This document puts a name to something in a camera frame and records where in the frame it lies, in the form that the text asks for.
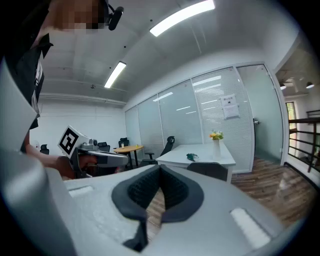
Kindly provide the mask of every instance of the wooden floor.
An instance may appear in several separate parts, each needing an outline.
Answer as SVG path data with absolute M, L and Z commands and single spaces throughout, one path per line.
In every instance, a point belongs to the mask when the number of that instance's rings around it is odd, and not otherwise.
M 287 166 L 255 158 L 251 173 L 233 174 L 231 183 L 260 202 L 282 221 L 285 227 L 304 217 L 315 199 L 316 190 Z M 148 239 L 159 232 L 165 200 L 161 189 L 149 207 Z

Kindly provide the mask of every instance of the door frame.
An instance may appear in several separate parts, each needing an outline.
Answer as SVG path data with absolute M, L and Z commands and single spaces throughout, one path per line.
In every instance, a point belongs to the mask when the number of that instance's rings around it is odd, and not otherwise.
M 241 68 L 241 67 L 247 67 L 247 66 L 257 66 L 257 65 L 264 65 L 265 69 L 267 70 L 271 81 L 273 83 L 273 88 L 275 90 L 275 93 L 277 95 L 279 106 L 280 106 L 280 112 L 281 112 L 281 119 L 282 119 L 282 154 L 281 154 L 281 161 L 280 165 L 283 166 L 288 155 L 289 150 L 289 118 L 288 118 L 288 112 L 287 112 L 287 106 L 285 102 L 285 97 L 280 89 L 280 84 L 276 78 L 276 75 L 273 72 L 270 72 L 270 69 L 268 65 L 264 61 L 253 61 L 253 62 L 244 62 L 239 63 L 236 65 L 233 65 L 235 68 Z M 238 73 L 238 70 L 236 72 L 239 76 L 240 83 L 243 85 L 245 91 L 247 92 L 245 85 L 243 84 L 241 77 Z

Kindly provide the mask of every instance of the white table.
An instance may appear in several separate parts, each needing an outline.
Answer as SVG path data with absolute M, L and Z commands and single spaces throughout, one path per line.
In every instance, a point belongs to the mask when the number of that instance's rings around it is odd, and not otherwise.
M 158 157 L 156 161 L 159 165 L 176 166 L 181 168 L 187 168 L 188 165 L 193 163 L 191 160 L 187 159 L 188 153 L 193 153 L 198 155 L 199 162 L 215 162 L 226 167 L 228 170 L 226 182 L 231 183 L 232 169 L 236 165 L 235 160 L 227 149 L 223 141 L 220 141 L 221 159 L 214 159 L 213 143 L 208 144 L 190 144 L 190 145 L 180 145 L 170 152 Z

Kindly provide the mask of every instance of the white vase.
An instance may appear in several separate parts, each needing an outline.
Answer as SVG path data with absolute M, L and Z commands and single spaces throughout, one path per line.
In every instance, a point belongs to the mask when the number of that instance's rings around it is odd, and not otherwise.
M 220 139 L 213 139 L 213 160 L 221 159 Z

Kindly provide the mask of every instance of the office room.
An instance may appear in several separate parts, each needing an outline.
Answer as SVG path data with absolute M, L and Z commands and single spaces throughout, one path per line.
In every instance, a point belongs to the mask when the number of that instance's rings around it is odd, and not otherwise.
M 1 140 L 11 150 L 1 149 L 1 170 L 17 170 L 1 171 L 1 195 L 37 250 L 242 256 L 289 244 L 319 193 L 320 72 L 285 7 L 51 0 L 30 8 L 22 26 L 34 30 L 30 19 L 42 12 L 37 37 L 17 63 L 13 43 L 0 74 L 12 84 L 0 93 Z M 288 104 L 302 97 L 297 83 L 312 99 L 299 115 Z

